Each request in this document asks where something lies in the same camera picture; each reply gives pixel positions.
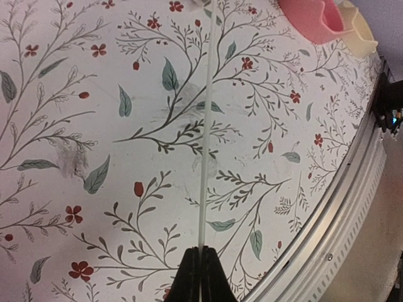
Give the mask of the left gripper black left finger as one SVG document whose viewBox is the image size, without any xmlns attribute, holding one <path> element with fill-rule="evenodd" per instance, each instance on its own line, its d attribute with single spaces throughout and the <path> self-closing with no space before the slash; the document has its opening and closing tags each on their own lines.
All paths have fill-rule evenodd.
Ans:
<svg viewBox="0 0 403 302">
<path fill-rule="evenodd" d="M 200 264 L 199 248 L 186 249 L 165 302 L 199 301 Z"/>
</svg>

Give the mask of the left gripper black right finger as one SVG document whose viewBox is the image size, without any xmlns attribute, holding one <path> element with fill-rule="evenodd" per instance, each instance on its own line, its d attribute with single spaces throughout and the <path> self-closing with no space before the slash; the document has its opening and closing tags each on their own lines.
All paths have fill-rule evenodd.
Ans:
<svg viewBox="0 0 403 302">
<path fill-rule="evenodd" d="M 235 302 L 235 296 L 214 248 L 203 247 L 200 272 L 203 302 Z"/>
</svg>

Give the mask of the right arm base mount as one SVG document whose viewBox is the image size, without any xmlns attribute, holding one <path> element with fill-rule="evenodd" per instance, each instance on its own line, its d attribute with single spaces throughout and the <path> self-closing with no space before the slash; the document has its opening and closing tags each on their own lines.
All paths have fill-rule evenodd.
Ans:
<svg viewBox="0 0 403 302">
<path fill-rule="evenodd" d="M 387 74 L 382 72 L 372 110 L 377 125 L 395 138 L 402 124 L 402 81 L 390 82 Z"/>
</svg>

